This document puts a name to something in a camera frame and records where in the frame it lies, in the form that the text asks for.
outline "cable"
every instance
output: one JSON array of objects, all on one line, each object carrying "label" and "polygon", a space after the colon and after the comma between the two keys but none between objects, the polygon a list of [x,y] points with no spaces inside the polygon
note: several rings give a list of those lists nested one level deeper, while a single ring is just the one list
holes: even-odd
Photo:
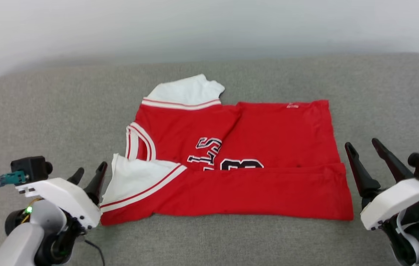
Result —
[{"label": "cable", "polygon": [[[36,201],[39,201],[39,200],[43,200],[42,198],[35,198],[35,199],[33,199],[30,203],[29,203],[29,206],[27,206],[27,209],[29,208],[29,207],[31,207],[32,206],[32,204],[34,203],[34,202],[36,202]],[[25,221],[27,221],[27,219],[29,219],[31,217],[31,215],[30,214],[28,214],[23,220],[22,220],[22,222],[21,222],[21,224],[23,224],[23,223],[25,223]]]},{"label": "cable", "polygon": [[101,261],[103,261],[103,266],[105,266],[105,256],[103,256],[103,253],[102,253],[101,249],[99,248],[99,246],[93,244],[91,241],[88,241],[86,239],[85,239],[85,243],[88,244],[88,245],[90,245],[90,246],[92,246],[92,247],[94,247],[95,249],[98,249],[99,254],[101,256]]},{"label": "cable", "polygon": [[419,241],[414,236],[412,236],[411,234],[407,234],[405,230],[403,230],[402,220],[403,220],[403,217],[405,216],[405,212],[406,212],[406,209],[399,212],[397,215],[397,232],[399,232],[412,246],[415,252],[415,259],[416,259],[415,263],[412,266],[417,266],[419,265]]}]

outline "white sleeve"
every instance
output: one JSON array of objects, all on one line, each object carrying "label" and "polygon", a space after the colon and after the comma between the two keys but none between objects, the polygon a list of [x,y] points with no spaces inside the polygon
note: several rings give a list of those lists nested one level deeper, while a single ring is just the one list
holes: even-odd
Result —
[{"label": "white sleeve", "polygon": [[192,107],[207,107],[221,104],[220,94],[224,86],[216,81],[208,81],[203,74],[161,83],[144,98],[142,104],[164,108],[188,109]]},{"label": "white sleeve", "polygon": [[119,209],[142,200],[171,182],[186,167],[174,162],[132,160],[114,154],[113,177],[103,195],[101,212]]}]

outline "white wall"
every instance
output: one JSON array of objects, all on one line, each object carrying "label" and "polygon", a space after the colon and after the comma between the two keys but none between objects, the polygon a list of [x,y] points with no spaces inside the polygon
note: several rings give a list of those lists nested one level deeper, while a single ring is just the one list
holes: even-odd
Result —
[{"label": "white wall", "polygon": [[392,51],[419,52],[419,0],[0,0],[0,76]]}]

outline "gray couch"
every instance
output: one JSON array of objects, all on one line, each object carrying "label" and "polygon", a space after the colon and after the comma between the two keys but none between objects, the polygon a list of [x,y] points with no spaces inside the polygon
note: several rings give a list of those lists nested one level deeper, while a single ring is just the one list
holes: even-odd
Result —
[{"label": "gray couch", "polygon": [[[101,161],[124,153],[125,127],[142,97],[161,82],[200,73],[226,87],[223,104],[329,99],[342,161],[348,165],[343,146],[351,141],[385,186],[394,179],[370,139],[379,138],[402,160],[419,151],[419,54],[71,67],[0,78],[0,174],[12,160],[43,155],[54,165],[52,177],[84,167],[86,184]],[[396,265],[387,237],[363,228],[347,168],[353,222],[154,215],[98,227],[87,238],[101,246],[107,265]],[[110,178],[108,171],[105,186]],[[29,201],[13,187],[0,188],[0,244],[6,216]],[[313,208],[323,208],[323,199]],[[70,265],[101,261],[95,249],[77,243]]]}]

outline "black number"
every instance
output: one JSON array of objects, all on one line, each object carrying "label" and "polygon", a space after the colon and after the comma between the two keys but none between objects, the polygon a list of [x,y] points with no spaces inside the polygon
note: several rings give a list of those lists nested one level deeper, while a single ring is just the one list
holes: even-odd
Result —
[{"label": "black number", "polygon": [[235,168],[263,168],[264,165],[256,159],[232,160],[224,159],[221,162],[221,170],[231,170]]},{"label": "black number", "polygon": [[198,157],[195,155],[190,155],[188,156],[188,159],[186,160],[187,162],[204,162],[207,163],[208,165],[214,165],[214,158],[216,157],[216,155],[218,155],[219,150],[221,148],[221,140],[217,139],[217,138],[200,138],[198,140],[198,143],[196,144],[197,149],[204,149],[204,148],[209,148],[211,147],[208,152],[206,153],[206,155],[208,155],[208,157]]}]

